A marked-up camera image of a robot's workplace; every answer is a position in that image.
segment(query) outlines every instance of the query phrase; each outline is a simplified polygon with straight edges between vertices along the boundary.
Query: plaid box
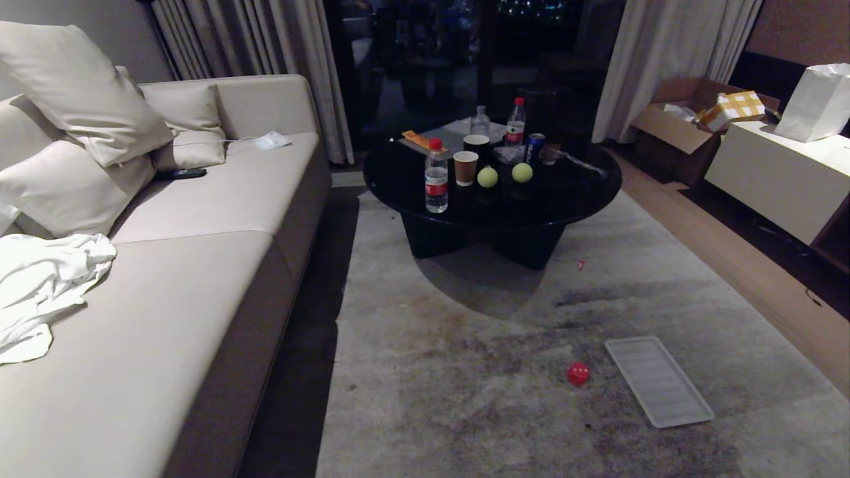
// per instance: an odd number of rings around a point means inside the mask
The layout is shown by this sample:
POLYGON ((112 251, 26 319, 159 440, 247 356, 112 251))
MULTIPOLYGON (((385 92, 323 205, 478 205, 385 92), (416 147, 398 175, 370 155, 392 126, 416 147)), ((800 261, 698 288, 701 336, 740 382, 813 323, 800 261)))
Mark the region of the plaid box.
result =
POLYGON ((755 91, 719 94, 717 104, 702 111, 696 121, 711 131, 720 131, 730 121, 748 121, 764 116, 764 105, 755 91))

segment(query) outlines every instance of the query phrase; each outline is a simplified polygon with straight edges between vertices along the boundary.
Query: remote control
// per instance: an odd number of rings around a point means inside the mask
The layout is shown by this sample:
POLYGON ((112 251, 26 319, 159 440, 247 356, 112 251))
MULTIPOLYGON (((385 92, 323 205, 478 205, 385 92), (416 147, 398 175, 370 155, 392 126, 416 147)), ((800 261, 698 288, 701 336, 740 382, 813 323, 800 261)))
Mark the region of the remote control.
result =
POLYGON ((198 169, 178 169, 177 171, 158 171, 154 180, 157 181, 171 181, 175 179, 190 179, 190 178, 200 178, 207 174, 207 170, 205 168, 198 169))

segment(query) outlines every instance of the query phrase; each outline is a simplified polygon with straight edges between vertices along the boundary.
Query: wall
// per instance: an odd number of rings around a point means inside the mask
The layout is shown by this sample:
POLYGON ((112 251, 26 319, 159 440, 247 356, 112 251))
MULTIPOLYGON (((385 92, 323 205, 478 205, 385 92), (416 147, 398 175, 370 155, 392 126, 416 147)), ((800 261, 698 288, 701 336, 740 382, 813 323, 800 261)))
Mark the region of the wall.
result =
POLYGON ((805 66, 850 63, 850 2, 764 0, 745 50, 805 66))
MULTIPOLYGON (((0 0, 0 20, 82 28, 116 65, 136 81, 173 79, 145 8, 134 0, 0 0)), ((21 93, 21 86, 0 72, 0 99, 21 93)))

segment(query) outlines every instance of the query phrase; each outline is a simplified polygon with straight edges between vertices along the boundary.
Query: beige sofa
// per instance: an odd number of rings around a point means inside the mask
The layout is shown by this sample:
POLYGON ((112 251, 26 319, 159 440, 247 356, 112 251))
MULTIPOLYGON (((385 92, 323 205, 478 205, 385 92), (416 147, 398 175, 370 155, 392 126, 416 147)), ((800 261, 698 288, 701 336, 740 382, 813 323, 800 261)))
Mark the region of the beige sofa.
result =
MULTIPOLYGON (((0 367, 1 477, 238 469, 331 177, 302 77, 202 81, 229 138, 293 144, 234 144, 207 176, 136 197, 88 305, 53 326, 47 356, 0 367)), ((0 102, 0 168, 61 135, 25 97, 0 102)))

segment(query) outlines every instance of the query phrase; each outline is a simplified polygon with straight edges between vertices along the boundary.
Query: table leg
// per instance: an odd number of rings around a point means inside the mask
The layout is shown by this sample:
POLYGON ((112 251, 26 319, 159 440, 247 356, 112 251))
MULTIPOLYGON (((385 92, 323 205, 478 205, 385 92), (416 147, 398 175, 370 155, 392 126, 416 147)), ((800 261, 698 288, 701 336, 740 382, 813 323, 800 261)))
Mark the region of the table leg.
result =
POLYGON ((401 214, 405 223, 407 243, 411 246, 413 257, 427 259, 455 252, 466 241, 463 229, 419 218, 410 214, 401 214))
POLYGON ((566 225, 544 225, 523 229, 500 230, 496 233, 496 251, 517 264, 532 270, 546 267, 566 225))

